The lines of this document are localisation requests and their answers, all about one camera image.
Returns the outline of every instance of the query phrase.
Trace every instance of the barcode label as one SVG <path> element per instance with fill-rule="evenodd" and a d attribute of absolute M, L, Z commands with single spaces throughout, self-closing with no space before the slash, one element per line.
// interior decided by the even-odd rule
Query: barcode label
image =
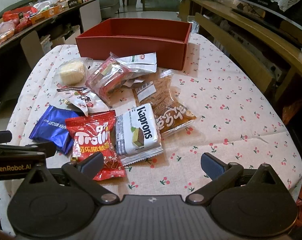
<path fill-rule="evenodd" d="M 142 87 L 139 87 L 137 89 L 135 89 L 135 91 L 138 93 L 140 93 L 141 91 L 143 91 L 144 89 L 146 89 L 148 86 L 152 85 L 153 84 L 153 81 L 151 82 L 147 82 L 145 83 Z"/>
<path fill-rule="evenodd" d="M 148 96 L 152 95 L 156 92 L 155 86 L 153 85 L 153 82 L 147 82 L 144 85 L 142 85 L 139 88 L 136 88 L 135 91 L 137 92 L 139 103 L 147 98 Z"/>

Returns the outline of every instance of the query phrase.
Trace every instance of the tablecloth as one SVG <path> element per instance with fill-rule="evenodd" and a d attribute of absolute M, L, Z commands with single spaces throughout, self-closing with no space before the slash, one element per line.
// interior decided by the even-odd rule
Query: tablecloth
<path fill-rule="evenodd" d="M 49 104 L 66 108 L 63 99 L 55 96 L 52 79 L 61 63 L 79 56 L 76 45 L 61 45 L 38 62 L 9 121 L 8 130 L 13 135 L 10 144 L 32 143 L 30 132 Z M 211 181 L 200 166 L 201 155 L 209 152 L 225 163 L 238 162 L 249 169 L 271 164 L 297 199 L 302 161 L 287 129 L 253 82 L 203 36 L 192 34 L 184 70 L 174 71 L 171 91 L 197 120 L 163 139 L 164 153 L 126 166 L 126 178 L 99 184 L 120 198 L 125 194 L 179 194 L 185 199 Z M 115 92 L 111 108 L 117 115 L 132 107 L 132 90 L 121 88 Z M 61 167 L 69 158 L 56 153 L 47 160 L 47 166 Z M 11 233 L 6 210 L 19 184 L 20 180 L 0 181 L 1 224 Z"/>

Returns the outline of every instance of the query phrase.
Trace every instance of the red trolli candy bag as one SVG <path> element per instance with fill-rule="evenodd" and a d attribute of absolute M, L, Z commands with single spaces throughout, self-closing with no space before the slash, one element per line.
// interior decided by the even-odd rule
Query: red trolli candy bag
<path fill-rule="evenodd" d="M 115 111 L 68 118 L 67 129 L 74 139 L 72 157 L 79 162 L 95 152 L 102 152 L 104 166 L 94 180 L 125 177 L 120 158 L 114 151 L 110 133 L 115 124 Z"/>

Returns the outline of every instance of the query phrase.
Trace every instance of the screw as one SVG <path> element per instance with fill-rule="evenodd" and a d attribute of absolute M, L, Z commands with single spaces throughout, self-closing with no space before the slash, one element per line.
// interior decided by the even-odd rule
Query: screw
<path fill-rule="evenodd" d="M 204 197 L 201 194 L 194 193 L 189 196 L 189 200 L 194 203 L 197 203 L 203 201 Z"/>
<path fill-rule="evenodd" d="M 112 201 L 116 200 L 116 198 L 117 198 L 117 196 L 113 193 L 106 193 L 101 196 L 101 199 L 104 202 L 112 202 Z"/>

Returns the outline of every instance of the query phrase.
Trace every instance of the red box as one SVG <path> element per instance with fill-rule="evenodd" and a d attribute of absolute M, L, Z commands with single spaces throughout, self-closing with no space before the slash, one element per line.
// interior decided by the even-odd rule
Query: red box
<path fill-rule="evenodd" d="M 191 24 L 179 21 L 113 18 L 76 38 L 81 57 L 106 60 L 156 52 L 158 67 L 182 70 Z"/>

